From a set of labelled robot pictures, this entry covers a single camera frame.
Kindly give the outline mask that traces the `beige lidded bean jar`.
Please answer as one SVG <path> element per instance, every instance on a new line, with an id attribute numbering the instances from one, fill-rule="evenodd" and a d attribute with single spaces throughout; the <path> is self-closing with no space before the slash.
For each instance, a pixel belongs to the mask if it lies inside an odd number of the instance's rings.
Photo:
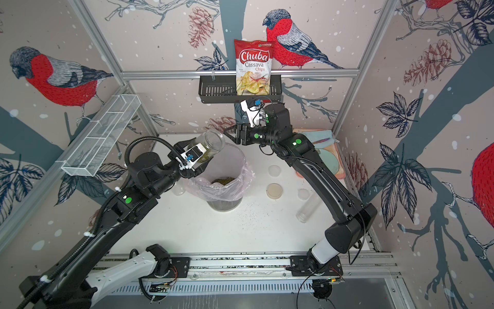
<path id="1" fill-rule="evenodd" d="M 225 146 L 225 137 L 218 130 L 208 130 L 196 137 L 192 142 L 192 147 L 198 146 L 203 153 L 197 163 L 205 163 L 214 155 L 219 153 Z"/>

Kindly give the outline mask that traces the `clear jar lid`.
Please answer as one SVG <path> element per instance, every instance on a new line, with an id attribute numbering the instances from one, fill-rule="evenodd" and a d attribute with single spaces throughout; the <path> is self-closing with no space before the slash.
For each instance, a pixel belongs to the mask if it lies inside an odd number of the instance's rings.
<path id="1" fill-rule="evenodd" d="M 281 168 L 277 165 L 272 165 L 268 168 L 268 174 L 271 176 L 271 177 L 278 177 L 280 176 L 281 174 Z"/>
<path id="2" fill-rule="evenodd" d="M 297 196 L 300 200 L 306 201 L 310 198 L 311 193 L 307 189 L 299 189 L 297 192 Z"/>

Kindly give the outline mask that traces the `beige jar lid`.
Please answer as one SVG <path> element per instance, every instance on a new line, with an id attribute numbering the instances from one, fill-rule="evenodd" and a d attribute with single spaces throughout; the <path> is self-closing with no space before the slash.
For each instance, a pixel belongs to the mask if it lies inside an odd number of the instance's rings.
<path id="1" fill-rule="evenodd" d="M 269 184 L 266 187 L 266 194 L 270 199 L 277 200 L 283 195 L 283 188 L 276 183 Z"/>

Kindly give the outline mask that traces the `short clear bean jar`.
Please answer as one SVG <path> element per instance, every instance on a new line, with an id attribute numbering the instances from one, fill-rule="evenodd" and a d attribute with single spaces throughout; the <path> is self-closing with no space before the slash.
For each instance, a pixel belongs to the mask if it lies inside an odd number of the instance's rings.
<path id="1" fill-rule="evenodd" d="M 171 189 L 172 193 L 176 196 L 181 196 L 185 193 L 185 186 L 182 180 L 179 180 Z"/>

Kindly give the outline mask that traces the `tall clear bean jar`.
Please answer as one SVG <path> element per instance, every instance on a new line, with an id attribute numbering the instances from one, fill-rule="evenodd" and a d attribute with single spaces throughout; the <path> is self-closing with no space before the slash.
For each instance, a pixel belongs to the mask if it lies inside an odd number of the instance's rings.
<path id="1" fill-rule="evenodd" d="M 297 211 L 296 218 L 302 223 L 306 223 L 322 204 L 322 199 L 317 193 L 313 193 L 305 204 Z"/>

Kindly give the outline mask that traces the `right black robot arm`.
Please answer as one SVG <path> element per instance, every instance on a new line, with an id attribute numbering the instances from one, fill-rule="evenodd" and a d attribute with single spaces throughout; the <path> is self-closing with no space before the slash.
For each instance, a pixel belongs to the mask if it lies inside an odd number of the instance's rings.
<path id="1" fill-rule="evenodd" d="M 296 133 L 288 109 L 283 103 L 264 104 L 261 99 L 241 102 L 247 124 L 236 124 L 224 133 L 237 145 L 257 144 L 270 147 L 280 159 L 301 174 L 329 209 L 334 224 L 307 253 L 307 267 L 312 273 L 339 254 L 364 240 L 377 216 L 373 204 L 363 204 L 330 172 L 307 136 Z"/>

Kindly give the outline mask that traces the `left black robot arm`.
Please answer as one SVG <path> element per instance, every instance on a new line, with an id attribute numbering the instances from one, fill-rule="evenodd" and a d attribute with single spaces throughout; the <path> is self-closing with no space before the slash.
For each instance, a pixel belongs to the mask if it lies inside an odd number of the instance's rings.
<path id="1" fill-rule="evenodd" d="M 161 195 L 181 178 L 200 175 L 213 154 L 198 139 L 171 145 L 156 136 L 131 142 L 125 152 L 127 178 L 99 209 L 90 231 L 71 251 L 41 276 L 29 276 L 19 286 L 19 308 L 91 308 L 132 279 L 171 269 L 170 255 L 152 245 L 141 255 L 115 267 L 93 272 L 114 244 L 139 224 Z"/>

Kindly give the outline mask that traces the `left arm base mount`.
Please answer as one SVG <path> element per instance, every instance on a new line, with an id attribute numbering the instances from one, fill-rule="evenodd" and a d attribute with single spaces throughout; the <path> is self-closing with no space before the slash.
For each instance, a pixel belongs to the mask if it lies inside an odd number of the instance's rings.
<path id="1" fill-rule="evenodd" d="M 170 257 L 159 261 L 149 279 L 182 279 L 187 278 L 190 269 L 190 257 Z"/>

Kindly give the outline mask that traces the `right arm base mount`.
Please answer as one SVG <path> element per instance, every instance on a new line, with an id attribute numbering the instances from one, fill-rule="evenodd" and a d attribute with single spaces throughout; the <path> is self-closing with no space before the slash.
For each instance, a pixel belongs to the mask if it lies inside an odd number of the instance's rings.
<path id="1" fill-rule="evenodd" d="M 342 264 L 339 256 L 335 256 L 325 264 L 320 264 L 315 258 L 309 256 L 291 256 L 287 271 L 294 277 L 314 276 L 343 276 Z"/>

